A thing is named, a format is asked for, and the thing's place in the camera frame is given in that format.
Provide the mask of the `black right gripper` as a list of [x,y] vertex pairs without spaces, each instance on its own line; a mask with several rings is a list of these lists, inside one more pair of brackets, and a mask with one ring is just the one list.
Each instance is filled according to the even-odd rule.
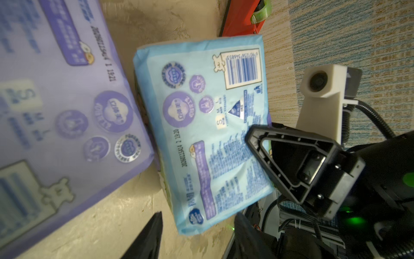
[[245,142],[282,195],[340,232],[413,231],[413,153],[341,152],[330,164],[335,140],[284,126],[253,125]]

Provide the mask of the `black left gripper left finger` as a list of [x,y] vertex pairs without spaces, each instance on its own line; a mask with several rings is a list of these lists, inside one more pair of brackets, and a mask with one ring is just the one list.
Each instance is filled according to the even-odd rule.
[[121,259],[158,259],[162,232],[162,212],[156,212]]

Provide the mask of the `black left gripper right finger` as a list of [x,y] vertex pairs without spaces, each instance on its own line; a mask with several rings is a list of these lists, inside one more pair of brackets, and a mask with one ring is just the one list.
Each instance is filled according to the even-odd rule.
[[277,238],[254,229],[242,214],[235,217],[235,259],[276,259]]

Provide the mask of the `light blue tissue pack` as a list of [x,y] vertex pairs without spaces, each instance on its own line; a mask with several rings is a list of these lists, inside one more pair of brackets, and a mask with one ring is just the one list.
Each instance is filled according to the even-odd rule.
[[270,123],[261,35],[143,46],[133,63],[179,234],[274,191],[245,141]]

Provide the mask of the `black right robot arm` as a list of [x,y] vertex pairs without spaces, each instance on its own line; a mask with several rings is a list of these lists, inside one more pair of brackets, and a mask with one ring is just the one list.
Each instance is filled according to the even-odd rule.
[[371,243],[385,259],[414,253],[414,134],[397,136],[368,104],[363,112],[385,141],[344,150],[335,140],[286,127],[254,125],[245,141],[281,193],[312,221],[336,220],[351,257]]

